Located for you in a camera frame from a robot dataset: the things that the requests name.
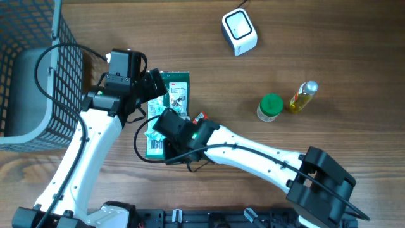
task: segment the wire basket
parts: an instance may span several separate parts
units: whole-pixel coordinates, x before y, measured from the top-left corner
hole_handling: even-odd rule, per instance
[[[61,14],[61,1],[0,1],[0,150],[65,148],[77,119],[46,99],[34,82],[34,66],[49,46],[76,43]],[[39,83],[54,98],[80,111],[83,54],[59,47],[39,65]]]

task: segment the green package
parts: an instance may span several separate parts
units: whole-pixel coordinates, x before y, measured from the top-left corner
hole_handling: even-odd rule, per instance
[[[189,98],[190,98],[190,73],[189,72],[160,72],[167,93],[147,103],[147,118],[160,115],[165,107],[173,108],[181,117],[190,119]],[[163,156],[163,139],[161,134],[153,130],[156,120],[147,125],[145,135],[146,158],[165,159]]]

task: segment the small jar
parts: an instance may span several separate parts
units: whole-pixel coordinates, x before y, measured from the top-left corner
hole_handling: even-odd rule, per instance
[[[267,94],[258,106],[258,117],[264,122],[271,122],[283,110],[283,99],[277,94]]]

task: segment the yellow liquid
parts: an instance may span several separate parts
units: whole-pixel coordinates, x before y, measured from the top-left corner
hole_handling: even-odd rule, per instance
[[[287,109],[292,113],[299,113],[313,97],[314,94],[300,93],[293,103],[290,102],[290,106]]]

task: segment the wood grain surface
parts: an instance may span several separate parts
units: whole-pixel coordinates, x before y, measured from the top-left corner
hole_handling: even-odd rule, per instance
[[[62,12],[80,44],[102,54],[139,50],[149,69],[189,71],[191,118],[205,111],[259,143],[324,149],[357,180],[351,202],[371,217],[361,227],[404,227],[405,2],[252,0],[244,7],[258,45],[235,57],[220,23],[238,4],[65,4]],[[93,83],[107,69],[99,61],[87,66]],[[319,92],[300,114],[259,120],[264,95],[287,102],[309,80]],[[108,200],[167,210],[289,205],[281,190],[236,168],[206,165],[192,174],[183,165],[140,161],[132,148],[138,126],[126,125],[110,149],[89,208]],[[145,144],[142,135],[141,151]],[[33,206],[64,152],[0,152],[0,227],[10,226],[18,206]]]

